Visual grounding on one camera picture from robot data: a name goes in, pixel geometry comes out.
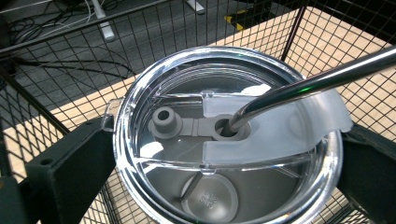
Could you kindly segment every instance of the black cable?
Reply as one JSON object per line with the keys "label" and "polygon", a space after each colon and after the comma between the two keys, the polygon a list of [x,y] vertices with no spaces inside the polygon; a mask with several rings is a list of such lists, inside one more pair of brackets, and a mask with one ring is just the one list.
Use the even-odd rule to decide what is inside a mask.
{"label": "black cable", "polygon": [[81,67],[64,66],[64,65],[61,65],[61,66],[47,65],[48,63],[93,63],[93,62],[96,62],[96,63],[114,63],[114,64],[117,64],[117,65],[120,65],[120,66],[126,68],[129,72],[134,73],[129,67],[127,67],[127,66],[125,66],[125,65],[123,65],[121,63],[115,63],[115,62],[110,62],[110,61],[102,61],[102,60],[99,60],[99,61],[82,60],[82,61],[62,61],[62,62],[29,62],[29,61],[24,60],[23,58],[18,58],[18,57],[14,57],[14,58],[12,58],[12,60],[15,63],[20,64],[20,65],[37,66],[37,67],[43,67],[43,68],[75,69],[75,70],[79,70],[79,71],[102,73],[102,74],[109,75],[109,76],[112,76],[112,77],[120,77],[122,79],[125,79],[126,77],[122,77],[122,76],[119,76],[119,75],[116,75],[116,74],[113,74],[113,73],[108,73],[106,71],[99,71],[99,70],[90,69],[90,68],[81,68]]}
{"label": "black cable", "polygon": [[[108,0],[102,4],[103,10],[111,10],[118,6],[120,2],[125,0]],[[53,2],[60,12],[56,12],[58,15],[54,18],[46,20],[42,23],[35,23],[34,18],[48,16],[56,13],[45,13],[50,7],[50,3]],[[12,21],[9,23],[9,30],[11,32],[10,43],[16,45],[25,41],[29,41],[38,38],[46,28],[51,26],[61,25],[68,21],[72,16],[82,15],[88,12],[86,6],[67,6],[66,9],[61,8],[58,3],[59,1],[51,1],[46,5],[43,13],[35,15],[29,18],[23,18],[17,21]]]}
{"label": "black cable", "polygon": [[55,68],[55,69],[61,71],[63,74],[66,74],[66,75],[70,76],[70,78],[72,78],[75,82],[78,82],[78,83],[80,83],[80,84],[82,84],[82,85],[84,85],[84,86],[86,86],[86,87],[89,87],[89,88],[91,88],[91,89],[93,89],[93,90],[99,91],[96,87],[92,87],[92,86],[90,86],[90,85],[88,85],[88,84],[86,84],[86,83],[84,83],[84,82],[78,80],[78,78],[73,77],[71,74],[69,74],[69,73],[67,72],[66,69],[64,69],[64,70],[62,70],[62,68]]}
{"label": "black cable", "polygon": [[[67,49],[72,49],[72,48],[71,48],[71,47],[68,47],[68,48],[64,48],[64,49],[58,49],[58,50],[56,50],[56,51],[59,52],[59,51],[67,50]],[[113,53],[113,54],[119,56],[120,58],[122,58],[122,60],[123,60],[126,64],[128,64],[128,61],[127,61],[125,58],[123,58],[123,57],[122,57],[121,55],[119,55],[116,51],[113,51],[113,50],[111,50],[111,49],[105,49],[105,48],[102,48],[102,47],[100,47],[100,46],[96,46],[96,47],[73,46],[73,49],[103,49],[103,50],[105,50],[105,51],[111,52],[111,53]],[[111,61],[102,61],[102,60],[99,60],[99,61],[96,60],[96,61],[90,61],[90,62],[115,63],[115,62],[111,62]],[[123,64],[121,64],[121,63],[115,63],[115,64],[121,65],[122,67],[126,68],[126,69],[128,70],[128,72],[130,72],[130,73],[136,75],[136,72],[134,72],[134,71],[132,70],[132,68],[129,66],[129,64],[128,64],[128,66],[125,66],[125,65],[123,65]]]}

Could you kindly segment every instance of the metal wire grid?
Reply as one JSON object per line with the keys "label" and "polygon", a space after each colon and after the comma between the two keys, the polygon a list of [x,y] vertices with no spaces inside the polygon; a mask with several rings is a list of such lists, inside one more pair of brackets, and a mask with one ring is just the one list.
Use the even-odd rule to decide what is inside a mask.
{"label": "metal wire grid", "polygon": [[[99,26],[103,20],[99,20],[92,25],[81,25],[73,31],[65,32],[64,35],[53,35],[36,43],[21,45],[16,48],[18,51],[15,49],[9,51],[12,52],[14,62],[15,58],[23,58],[26,61],[43,63],[38,66],[21,65],[14,77],[67,128],[73,129],[87,119],[101,116],[106,102],[112,98],[123,96],[130,83],[134,81],[135,74],[140,73],[162,57],[182,49],[204,46],[214,42],[216,45],[249,47],[278,59],[286,59],[288,64],[303,74],[312,76],[340,63],[358,58],[365,53],[382,49],[387,45],[387,41],[378,43],[379,40],[373,36],[363,36],[363,31],[359,29],[357,31],[353,23],[334,21],[333,17],[329,17],[329,13],[315,9],[315,7],[324,7],[316,1],[309,2],[309,6],[313,7],[308,7],[303,12],[295,10],[240,33],[237,33],[235,28],[226,23],[222,17],[234,13],[239,8],[247,7],[248,4],[229,1],[207,1],[205,3],[200,1],[200,3],[206,8],[204,16],[197,16],[183,1],[158,1],[113,16],[110,18],[110,23],[117,34],[117,39],[111,43],[103,41]],[[296,8],[301,5],[300,1],[293,1],[289,2],[286,7]],[[333,13],[338,13],[337,8],[332,10]],[[299,16],[302,18],[296,30],[296,36],[290,43],[290,33],[293,32],[293,24]],[[346,39],[347,35],[338,35],[338,31],[341,29],[346,30],[349,35],[356,35],[357,38],[350,40]],[[311,38],[315,38],[317,41],[306,41]],[[367,47],[369,45],[376,45],[376,49],[369,49]],[[339,56],[335,53],[336,51],[343,52],[344,56]],[[394,124],[391,126],[392,122],[383,120],[395,118],[395,110],[390,103],[395,98],[394,71],[390,75],[383,76],[385,78],[380,78],[381,81],[369,79],[377,86],[374,90],[367,91],[369,88],[366,87],[366,81],[363,84],[350,84],[341,89],[341,93],[343,93],[355,121],[363,125],[366,124],[365,126],[394,141]],[[359,91],[349,90],[353,85],[358,85]],[[12,92],[10,88],[5,88],[4,92],[3,102],[7,102],[8,106],[21,106],[21,100],[16,92]],[[354,97],[358,97],[361,102],[352,101]],[[364,109],[363,116],[357,115],[362,104],[368,104],[366,102],[371,97],[375,97],[379,103],[371,104],[372,109]],[[382,116],[380,119],[370,114],[382,105],[387,106],[387,110],[380,109]],[[38,113],[35,110],[28,104],[27,106],[29,119],[40,118],[37,117]],[[6,111],[2,111],[2,122],[6,126],[4,129],[15,130],[15,133],[10,136],[23,138],[25,136],[23,132],[29,130],[25,124],[28,119],[15,119],[14,117],[17,117],[18,113],[3,107],[2,109]],[[368,118],[373,119],[374,122],[368,122]],[[54,132],[53,127],[50,127],[45,120],[39,120],[38,124],[35,123],[32,126],[40,127],[39,130],[47,129],[50,133]],[[18,125],[22,125],[22,131],[14,128]],[[42,140],[27,138],[25,142],[27,145],[32,145],[34,141]],[[21,141],[14,142],[16,145],[20,145],[19,152],[25,153],[30,150],[30,147],[24,146]],[[18,157],[18,160],[27,162],[29,159]],[[114,222],[113,219],[109,220],[109,213],[115,213],[117,221],[122,223],[151,222],[121,184],[116,171],[108,179],[106,185],[110,189],[107,193],[110,195],[114,211],[106,211],[103,204],[104,196],[100,194],[87,212],[84,218],[85,222]],[[345,198],[335,195],[337,193],[334,193],[333,201],[327,205],[327,212],[322,212],[316,221],[325,222],[329,216],[325,216],[323,213],[329,214],[330,211],[330,214],[333,215],[337,209],[339,210],[339,207],[345,206]]]}
{"label": "metal wire grid", "polygon": [[360,213],[358,210],[354,210],[339,223],[352,224],[352,223],[371,223],[371,222],[364,214]]}
{"label": "metal wire grid", "polygon": [[[13,175],[21,182],[26,177],[24,164],[57,142],[63,134],[45,118],[37,116],[37,111],[13,89],[4,88],[0,91],[0,99],[1,126],[12,127],[4,129],[1,133],[7,143],[6,155],[11,167],[9,172],[2,169],[1,175]],[[95,198],[81,223],[108,223],[102,194]]]}
{"label": "metal wire grid", "polygon": [[[381,3],[396,7],[395,3],[388,1],[378,4]],[[344,13],[337,7],[332,8],[331,12],[328,9],[328,13],[325,13],[318,10],[321,7],[325,6],[315,2],[306,9],[286,60],[286,63],[308,77],[389,47],[389,42],[395,38],[396,34],[390,35],[388,40],[382,40],[365,33],[356,27],[355,22],[359,23],[357,20],[352,23],[343,22],[346,18],[351,19],[348,16],[349,8]],[[388,25],[396,25],[394,18],[388,18]],[[392,141],[396,140],[395,69],[347,84],[338,91],[344,97],[355,122]]]}

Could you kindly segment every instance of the white cable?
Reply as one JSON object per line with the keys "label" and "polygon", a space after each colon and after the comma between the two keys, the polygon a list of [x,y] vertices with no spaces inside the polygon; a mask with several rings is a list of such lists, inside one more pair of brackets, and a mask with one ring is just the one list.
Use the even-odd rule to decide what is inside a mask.
{"label": "white cable", "polygon": [[54,33],[54,32],[57,32],[57,31],[59,31],[59,30],[62,30],[62,29],[64,29],[64,27],[70,28],[70,25],[73,25],[73,24],[79,23],[79,22],[81,22],[81,21],[85,21],[85,20],[87,20],[88,18],[89,18],[89,17],[83,18],[83,19],[81,19],[81,20],[78,20],[78,21],[73,21],[72,23],[66,24],[66,25],[65,25],[65,26],[63,26],[63,27],[60,27],[60,28],[58,28],[58,29],[55,29],[55,30],[53,30],[53,31],[49,31],[48,33],[46,33],[46,34],[43,34],[43,35],[41,35],[40,37],[42,37],[42,36],[45,36],[45,35],[52,34],[52,33]]}
{"label": "white cable", "polygon": [[[97,19],[102,19],[106,16],[105,11],[102,9],[101,5],[99,4],[98,0],[92,0],[93,3],[93,10],[96,13],[96,18]],[[105,21],[103,23],[100,23],[102,35],[105,41],[112,41],[116,37],[114,35],[113,29],[110,26],[110,22]]]}
{"label": "white cable", "polygon": [[55,26],[55,25],[62,25],[62,27],[59,28],[59,29],[63,29],[64,27],[70,28],[70,26],[67,25],[67,24],[63,24],[63,23],[60,23],[60,22],[55,22],[55,23],[52,23],[52,24],[43,25],[43,26],[41,26],[41,27],[36,27],[35,29],[33,29],[33,30],[27,32],[26,34],[22,35],[21,38],[23,38],[23,37],[29,35],[30,33],[32,33],[32,32],[35,31],[35,30],[42,29],[42,28],[49,27],[49,26]]}
{"label": "white cable", "polygon": [[88,19],[87,19],[87,23],[88,23],[90,21],[90,19],[91,19],[91,16],[92,16],[91,7],[90,7],[90,4],[88,4],[88,0],[85,0],[85,4],[87,4],[87,8],[88,8]]}
{"label": "white cable", "polygon": [[57,29],[55,29],[55,30],[53,30],[53,31],[50,31],[50,32],[48,32],[48,33],[46,33],[46,34],[43,34],[43,35],[41,35],[40,37],[45,36],[45,35],[50,35],[50,34],[52,34],[52,33],[54,33],[54,32],[57,32],[57,31],[59,31],[59,30],[64,29],[65,27],[70,28],[70,25],[76,24],[76,23],[81,22],[81,21],[85,21],[85,20],[87,20],[87,19],[88,19],[88,20],[87,20],[87,22],[88,22],[88,21],[90,20],[90,17],[92,17],[93,15],[96,14],[95,12],[93,12],[93,13],[91,14],[91,8],[90,8],[90,7],[88,7],[88,9],[89,9],[89,13],[88,13],[89,16],[88,16],[88,17],[85,17],[85,18],[83,18],[83,19],[81,19],[81,20],[78,20],[78,21],[73,21],[72,23],[69,23],[69,24],[64,24],[63,27],[57,28]]}

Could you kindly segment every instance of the wooden floor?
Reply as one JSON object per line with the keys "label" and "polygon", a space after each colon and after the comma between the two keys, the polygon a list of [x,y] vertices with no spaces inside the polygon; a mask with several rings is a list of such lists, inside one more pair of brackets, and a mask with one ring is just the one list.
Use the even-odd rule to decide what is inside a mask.
{"label": "wooden floor", "polygon": [[[292,11],[289,14],[220,40],[213,45],[252,48],[279,58],[289,37],[288,33],[295,15],[296,11]],[[286,63],[308,77],[388,46],[384,41],[312,7],[305,12],[300,27],[290,48]],[[395,68],[383,72],[382,75],[338,88],[339,92],[344,96],[346,107],[351,112],[353,120],[360,125],[370,127],[393,141],[396,134],[394,123],[394,120],[396,120],[394,109],[394,102],[396,102],[394,95],[396,91],[396,76],[392,75],[394,73]],[[111,99],[125,95],[134,80],[134,77],[123,80],[73,103],[54,109],[51,113],[61,120],[67,128],[73,130],[88,119],[102,116],[106,103]],[[5,133],[8,136],[16,136],[16,130],[25,134],[14,139],[7,137],[6,142],[8,148],[15,149],[14,153],[17,154],[20,154],[24,147],[28,148],[29,143],[45,148],[51,144],[50,139],[55,138],[54,134],[41,132],[35,125],[29,123],[9,128],[5,130]],[[26,155],[25,158],[30,160],[32,156]],[[11,162],[15,171],[24,173],[21,161],[13,159],[11,156]],[[121,208],[125,204],[131,204],[133,200],[129,194],[125,193],[126,189],[120,183],[120,180],[113,178],[111,181],[119,181],[118,183],[114,182],[115,184],[112,185],[113,193],[118,197],[115,201],[116,207]],[[340,192],[336,191],[330,203],[334,204],[333,201],[336,200],[338,205],[330,205],[332,206],[330,210],[324,210],[321,217],[316,218],[316,223],[323,223],[332,213],[347,203],[339,195]],[[138,207],[131,209],[122,207],[118,213],[120,217],[128,217],[130,216],[128,213],[140,211]],[[128,222],[134,223],[134,219],[129,219]]]}

